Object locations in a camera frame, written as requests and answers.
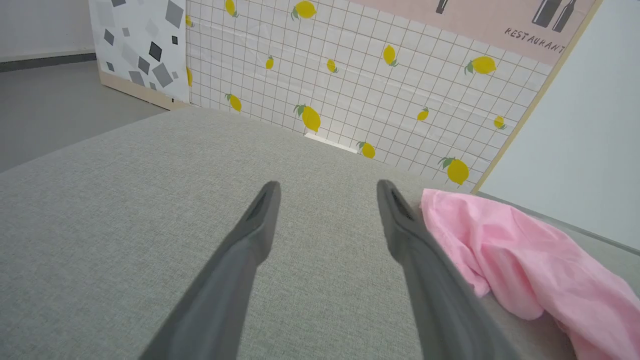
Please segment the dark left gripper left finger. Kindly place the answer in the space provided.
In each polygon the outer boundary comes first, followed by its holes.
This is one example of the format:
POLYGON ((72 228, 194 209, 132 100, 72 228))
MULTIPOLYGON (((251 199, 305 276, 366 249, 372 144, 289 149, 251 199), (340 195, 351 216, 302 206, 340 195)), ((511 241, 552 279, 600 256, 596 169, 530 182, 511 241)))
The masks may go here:
POLYGON ((234 360, 253 283, 274 243, 281 185, 266 182, 169 313, 142 360, 234 360))

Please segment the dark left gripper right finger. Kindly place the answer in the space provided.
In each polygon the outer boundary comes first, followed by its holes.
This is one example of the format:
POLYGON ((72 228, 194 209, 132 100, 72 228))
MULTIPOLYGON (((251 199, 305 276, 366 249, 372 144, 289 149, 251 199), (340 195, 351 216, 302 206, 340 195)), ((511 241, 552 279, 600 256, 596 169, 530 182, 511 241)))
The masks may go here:
POLYGON ((403 269, 425 360, 518 360, 519 354, 393 182, 377 182, 387 248, 403 269))

